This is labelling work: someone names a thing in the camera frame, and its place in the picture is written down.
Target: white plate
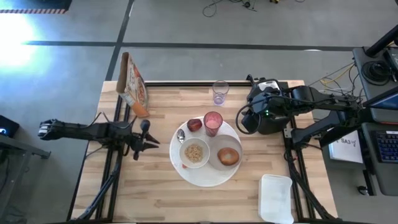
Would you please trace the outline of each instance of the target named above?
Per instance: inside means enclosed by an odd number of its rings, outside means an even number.
[[[198,131],[195,131],[193,133],[188,130],[187,122],[183,123],[179,128],[177,128],[177,130],[178,129],[182,129],[185,132],[185,140],[190,138],[200,138],[204,140],[207,144],[209,144],[211,139],[215,138],[206,135],[205,127],[203,125]],[[182,161],[180,159],[181,143],[177,139],[177,130],[174,132],[174,135],[170,141],[170,160],[178,174],[180,174],[181,177],[189,183],[197,185],[199,187],[214,187],[229,180],[238,170],[240,162],[236,167],[228,170],[215,169],[209,162],[203,167],[197,169],[183,168]],[[232,136],[239,143],[241,142],[235,130],[224,121],[216,136],[222,134]]]
[[[242,156],[243,156],[243,150],[241,143],[236,140],[236,138],[229,136],[229,135],[217,135],[215,136],[209,143],[210,147],[210,158],[209,158],[209,163],[218,170],[230,170],[234,169],[236,166],[238,166],[241,163]],[[220,149],[225,148],[225,147],[230,147],[232,149],[235,149],[238,154],[239,154],[239,161],[231,166],[226,166],[220,162],[218,159],[217,153]]]

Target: clear plastic cup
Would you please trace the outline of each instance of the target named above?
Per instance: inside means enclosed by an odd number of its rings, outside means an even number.
[[[203,124],[205,125],[207,136],[214,137],[223,124],[223,117],[219,113],[211,111],[203,118]]]
[[[213,84],[213,101],[217,106],[224,105],[229,85],[226,81],[218,80]]]

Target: concrete floor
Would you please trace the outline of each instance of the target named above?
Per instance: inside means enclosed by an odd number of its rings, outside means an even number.
[[[113,46],[121,45],[116,42],[128,2],[74,0],[65,15],[0,14],[0,28],[7,31],[0,36],[0,114],[21,124],[18,140],[52,151],[49,160],[32,161],[35,172],[30,171],[24,181],[31,195],[21,207],[29,223],[62,222],[67,217],[87,142],[41,141],[37,127],[51,118],[91,122],[107,72],[109,80],[118,78],[119,59],[114,69],[111,66],[108,71],[108,67]],[[350,63],[352,53],[289,50],[290,45],[371,45],[398,23],[393,0],[306,0],[301,4],[281,0],[278,5],[258,0],[257,12],[223,1],[215,17],[206,18],[201,10],[210,2],[136,0],[120,40],[279,45],[284,50],[121,47],[115,56],[132,53],[146,80],[240,80],[250,73],[310,83]],[[40,45],[20,45],[23,41]],[[351,89],[348,77],[339,83]],[[314,86],[323,89],[320,84]],[[357,80],[356,94],[360,89]],[[321,118],[325,112],[314,114]],[[361,167],[331,161],[328,151],[324,152],[339,217],[394,223],[398,198],[383,196],[379,190],[376,197],[360,196],[355,186],[364,182]]]

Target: cardboard box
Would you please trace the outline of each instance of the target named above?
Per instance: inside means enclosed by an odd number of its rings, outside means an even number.
[[[144,79],[138,72],[136,64],[132,61],[132,57],[128,52],[122,54],[116,91],[139,118],[149,116],[147,111],[148,94]]]

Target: desk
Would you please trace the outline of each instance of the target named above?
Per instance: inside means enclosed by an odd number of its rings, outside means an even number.
[[[303,81],[288,81],[289,87]],[[98,111],[113,117],[118,95],[116,82],[104,82]],[[240,133],[234,123],[236,113],[246,104],[250,87],[231,87],[224,106],[214,106],[210,87],[148,87],[149,132],[160,141],[158,149],[148,149],[139,160],[132,153],[123,158],[114,222],[262,222],[257,214],[258,180],[263,174],[289,176],[282,133],[263,136]],[[243,146],[241,167],[226,183],[217,187],[197,187],[183,180],[170,162],[169,142],[175,130],[186,120],[219,112],[224,121],[236,129]],[[105,122],[101,117],[98,122]],[[313,123],[312,114],[296,119],[298,127]],[[134,125],[139,131],[139,121]],[[91,142],[87,153],[99,148]],[[72,218],[83,213],[101,185],[106,150],[92,154],[84,163],[76,194]],[[310,188],[322,205],[334,216],[335,203],[319,149],[303,150]],[[303,194],[302,207],[305,210]],[[292,198],[292,214],[295,216]]]

